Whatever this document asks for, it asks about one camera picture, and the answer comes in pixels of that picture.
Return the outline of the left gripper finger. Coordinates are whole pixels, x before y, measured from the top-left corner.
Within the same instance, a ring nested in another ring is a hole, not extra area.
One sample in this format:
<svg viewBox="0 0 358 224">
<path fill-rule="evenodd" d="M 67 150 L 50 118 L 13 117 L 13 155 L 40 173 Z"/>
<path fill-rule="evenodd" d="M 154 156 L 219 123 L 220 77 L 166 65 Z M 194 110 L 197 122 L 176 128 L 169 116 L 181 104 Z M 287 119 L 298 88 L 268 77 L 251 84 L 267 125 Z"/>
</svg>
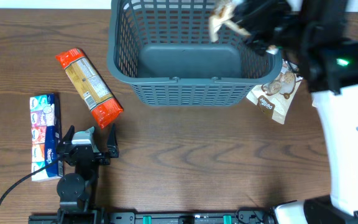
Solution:
<svg viewBox="0 0 358 224">
<path fill-rule="evenodd" d="M 116 125 L 113 124 L 109 133 L 109 137 L 106 143 L 110 158 L 119 157 L 119 148 L 116 139 Z"/>
<path fill-rule="evenodd" d="M 70 128 L 68 129 L 66 135 L 64 135 L 64 137 L 60 141 L 59 146 L 70 145 L 74 134 L 75 134 L 75 127 L 74 127 L 74 125 L 71 125 Z"/>
</svg>

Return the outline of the teal snack pack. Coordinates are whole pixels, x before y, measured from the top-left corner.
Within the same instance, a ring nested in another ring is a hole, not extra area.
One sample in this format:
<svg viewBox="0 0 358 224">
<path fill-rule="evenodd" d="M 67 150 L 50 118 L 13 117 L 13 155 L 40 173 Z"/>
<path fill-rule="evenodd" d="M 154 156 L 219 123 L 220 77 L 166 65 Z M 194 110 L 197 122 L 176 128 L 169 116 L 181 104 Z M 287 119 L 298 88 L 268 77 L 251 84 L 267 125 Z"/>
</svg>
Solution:
<svg viewBox="0 0 358 224">
<path fill-rule="evenodd" d="M 74 138 L 76 139 L 86 139 L 86 138 L 92 138 L 94 133 L 94 126 L 90 127 L 89 129 L 85 131 L 78 131 L 75 133 Z"/>
</svg>

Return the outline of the Kleenex tissue multipack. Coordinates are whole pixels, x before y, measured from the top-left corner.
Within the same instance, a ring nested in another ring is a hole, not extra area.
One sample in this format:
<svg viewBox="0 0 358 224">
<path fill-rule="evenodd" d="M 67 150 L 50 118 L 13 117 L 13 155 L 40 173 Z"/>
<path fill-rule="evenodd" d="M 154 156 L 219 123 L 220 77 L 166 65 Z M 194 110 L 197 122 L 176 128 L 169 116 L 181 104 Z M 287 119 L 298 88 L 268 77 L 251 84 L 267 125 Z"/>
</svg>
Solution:
<svg viewBox="0 0 358 224">
<path fill-rule="evenodd" d="M 32 166 L 37 172 L 33 182 L 63 177 L 63 162 L 57 161 L 57 146 L 62 138 L 60 122 L 60 101 L 51 93 L 33 96 L 29 100 L 32 134 Z"/>
</svg>

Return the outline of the orange biscuit roll package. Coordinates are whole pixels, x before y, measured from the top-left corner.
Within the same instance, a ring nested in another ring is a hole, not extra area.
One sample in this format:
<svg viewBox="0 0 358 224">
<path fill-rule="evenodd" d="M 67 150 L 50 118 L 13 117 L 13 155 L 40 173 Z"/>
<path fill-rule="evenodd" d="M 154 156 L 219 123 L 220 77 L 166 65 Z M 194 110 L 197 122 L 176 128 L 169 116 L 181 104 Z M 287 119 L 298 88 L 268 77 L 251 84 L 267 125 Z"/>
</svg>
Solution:
<svg viewBox="0 0 358 224">
<path fill-rule="evenodd" d="M 100 128 L 107 127 L 124 111 L 81 49 L 70 49 L 56 55 L 55 58 L 86 103 Z"/>
</svg>

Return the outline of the beige Pantree snack pouch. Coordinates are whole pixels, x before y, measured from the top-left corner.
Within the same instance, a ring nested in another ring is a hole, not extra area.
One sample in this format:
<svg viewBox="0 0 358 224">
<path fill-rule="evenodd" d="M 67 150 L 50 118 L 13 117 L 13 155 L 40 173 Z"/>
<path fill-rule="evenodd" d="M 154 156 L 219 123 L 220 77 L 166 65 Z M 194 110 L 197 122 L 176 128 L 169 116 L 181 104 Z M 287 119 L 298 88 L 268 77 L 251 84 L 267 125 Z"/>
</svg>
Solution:
<svg viewBox="0 0 358 224">
<path fill-rule="evenodd" d="M 295 64 L 283 60 L 278 76 L 270 83 L 253 87 L 246 98 L 267 117 L 284 124 L 288 109 L 303 80 L 296 74 L 298 71 Z"/>
</svg>

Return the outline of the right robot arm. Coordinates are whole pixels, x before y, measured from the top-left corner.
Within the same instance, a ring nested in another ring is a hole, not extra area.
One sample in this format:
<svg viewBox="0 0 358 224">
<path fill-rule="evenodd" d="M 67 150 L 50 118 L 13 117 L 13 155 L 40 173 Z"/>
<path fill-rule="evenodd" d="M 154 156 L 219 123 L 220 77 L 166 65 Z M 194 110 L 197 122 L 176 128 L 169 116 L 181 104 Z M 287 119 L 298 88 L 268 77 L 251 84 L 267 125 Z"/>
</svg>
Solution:
<svg viewBox="0 0 358 224">
<path fill-rule="evenodd" d="M 358 223 L 358 41 L 344 35 L 346 0 L 236 1 L 233 21 L 262 55 L 293 52 L 307 81 L 328 151 L 328 196 L 277 205 L 267 223 Z"/>
</svg>

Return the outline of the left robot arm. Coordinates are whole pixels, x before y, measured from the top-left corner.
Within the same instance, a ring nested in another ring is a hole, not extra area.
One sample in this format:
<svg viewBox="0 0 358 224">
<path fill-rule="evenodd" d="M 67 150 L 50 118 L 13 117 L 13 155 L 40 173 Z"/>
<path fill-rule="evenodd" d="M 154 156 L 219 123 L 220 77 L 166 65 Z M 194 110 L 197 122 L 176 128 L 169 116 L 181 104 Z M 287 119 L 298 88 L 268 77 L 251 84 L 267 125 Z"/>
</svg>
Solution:
<svg viewBox="0 0 358 224">
<path fill-rule="evenodd" d="M 101 152 L 93 138 L 94 127 L 75 131 L 70 126 L 58 144 L 59 161 L 66 162 L 75 171 L 65 174 L 57 184 L 60 197 L 57 223 L 109 223 L 105 209 L 95 205 L 99 168 L 108 166 L 112 158 L 119 157 L 116 126 L 112 125 L 106 143 L 107 151 Z"/>
</svg>

